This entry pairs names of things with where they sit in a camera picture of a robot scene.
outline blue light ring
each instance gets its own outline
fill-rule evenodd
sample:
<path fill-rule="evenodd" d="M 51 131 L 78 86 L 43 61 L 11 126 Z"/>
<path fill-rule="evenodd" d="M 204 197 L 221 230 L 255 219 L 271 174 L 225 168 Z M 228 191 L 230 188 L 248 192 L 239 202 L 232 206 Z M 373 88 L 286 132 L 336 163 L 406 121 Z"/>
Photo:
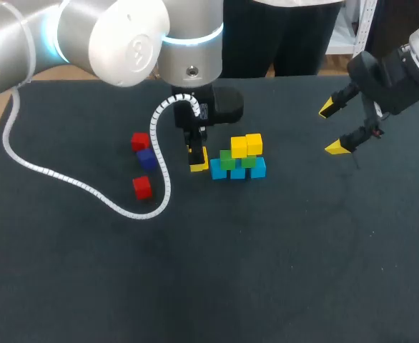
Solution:
<path fill-rule="evenodd" d="M 165 36 L 162 40 L 165 43 L 174 44 L 174 45 L 187 45 L 187 46 L 198 45 L 198 44 L 206 43 L 207 41 L 213 40 L 214 38 L 219 36 L 223 30 L 224 30 L 224 24 L 222 24 L 220 28 L 218 28 L 213 33 L 204 37 L 193 38 L 193 39 L 176 39 L 176 38 L 170 38 L 170 37 Z"/>

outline cable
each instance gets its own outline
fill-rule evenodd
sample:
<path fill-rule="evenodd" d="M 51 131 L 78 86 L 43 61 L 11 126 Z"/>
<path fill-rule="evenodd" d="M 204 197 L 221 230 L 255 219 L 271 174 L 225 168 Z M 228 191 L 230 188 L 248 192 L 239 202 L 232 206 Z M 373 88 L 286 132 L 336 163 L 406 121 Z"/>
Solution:
<path fill-rule="evenodd" d="M 19 157 L 11 148 L 11 145 L 9 143 L 9 135 L 11 133 L 12 126 L 14 125 L 14 122 L 16 121 L 16 118 L 17 118 L 17 115 L 19 113 L 19 109 L 21 106 L 19 92 L 17 91 L 16 88 L 14 88 L 12 91 L 12 99 L 13 99 L 13 106 L 12 106 L 11 114 L 9 115 L 8 121 L 3 130 L 3 147 L 6 150 L 6 153 L 14 161 L 21 164 L 22 166 L 25 166 L 28 169 L 33 170 L 34 172 L 47 175 L 48 177 L 54 177 L 55 179 L 58 179 L 68 184 L 72 184 L 76 187 L 79 187 L 80 189 L 83 189 L 84 191 L 89 192 L 90 194 L 100 199 L 108 207 L 110 207 L 117 213 L 130 219 L 151 219 L 161 214 L 163 210 L 165 209 L 165 207 L 167 207 L 169 199 L 172 194 L 172 183 L 169 178 L 167 165 L 165 164 L 164 157 L 162 156 L 162 152 L 160 151 L 159 142 L 157 140 L 157 122 L 162 112 L 168 106 L 178 101 L 188 101 L 192 105 L 192 111 L 194 112 L 194 115 L 198 117 L 200 115 L 200 106 L 198 104 L 198 101 L 193 96 L 189 94 L 178 94 L 175 96 L 171 96 L 170 98 L 163 101 L 159 105 L 159 107 L 157 107 L 154 114 L 152 115 L 151 124 L 149 126 L 149 134 L 151 136 L 152 148 L 154 149 L 155 156 L 157 157 L 157 161 L 159 162 L 160 169 L 162 170 L 162 175 L 164 177 L 165 195 L 160 206 L 157 207 L 157 209 L 155 209 L 153 212 L 146 213 L 146 214 L 137 214 L 133 212 L 128 212 L 127 210 L 119 207 L 114 202 L 106 198 L 101 192 L 97 191 L 93 187 L 90 187 L 84 182 L 68 177 L 67 175 L 60 174 L 57 171 L 50 170 L 42 166 L 37 166 Z"/>

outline cyan cube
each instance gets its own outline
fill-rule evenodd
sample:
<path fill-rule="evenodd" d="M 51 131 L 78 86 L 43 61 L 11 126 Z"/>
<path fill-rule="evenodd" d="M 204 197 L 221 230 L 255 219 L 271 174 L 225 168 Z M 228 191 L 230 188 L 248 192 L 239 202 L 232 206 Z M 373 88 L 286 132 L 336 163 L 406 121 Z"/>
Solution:
<path fill-rule="evenodd" d="M 251 179 L 261 179 L 267 175 L 267 166 L 263 157 L 258 157 L 255 167 L 251 169 Z"/>
<path fill-rule="evenodd" d="M 230 178 L 232 180 L 246 179 L 246 169 L 241 166 L 241 161 L 239 159 L 235 164 L 235 169 L 230 171 Z"/>
<path fill-rule="evenodd" d="M 211 171 L 211 177 L 213 180 L 221 180 L 227 178 L 227 170 L 221 169 L 220 159 L 212 159 L 209 161 L 209 170 Z"/>
<path fill-rule="evenodd" d="M 155 157 L 154 151 L 151 148 L 138 151 L 137 157 L 144 170 L 151 171 L 157 168 L 157 159 Z"/>

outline tabletop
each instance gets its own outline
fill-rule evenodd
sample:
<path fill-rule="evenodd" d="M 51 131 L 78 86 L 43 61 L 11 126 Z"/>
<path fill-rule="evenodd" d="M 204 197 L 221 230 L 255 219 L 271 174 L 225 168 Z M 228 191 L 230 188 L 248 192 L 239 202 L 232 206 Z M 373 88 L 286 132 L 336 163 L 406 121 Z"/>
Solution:
<path fill-rule="evenodd" d="M 0 342 L 419 342 L 419 104 L 355 154 L 324 148 L 363 122 L 360 99 L 317 113 L 346 77 L 224 80 L 245 96 L 208 130 L 210 158 L 261 133 L 267 177 L 191 174 L 172 111 L 158 124 L 172 199 L 155 219 L 16 164 L 0 122 Z M 130 147 L 169 86 L 33 82 L 11 146 L 119 206 L 145 174 Z"/>

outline person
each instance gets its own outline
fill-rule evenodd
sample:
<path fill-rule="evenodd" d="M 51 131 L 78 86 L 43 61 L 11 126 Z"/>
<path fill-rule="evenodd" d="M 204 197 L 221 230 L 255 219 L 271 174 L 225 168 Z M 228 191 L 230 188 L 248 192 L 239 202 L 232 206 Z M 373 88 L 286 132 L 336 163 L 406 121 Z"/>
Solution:
<path fill-rule="evenodd" d="M 317 74 L 342 0 L 225 0 L 223 78 Z"/>

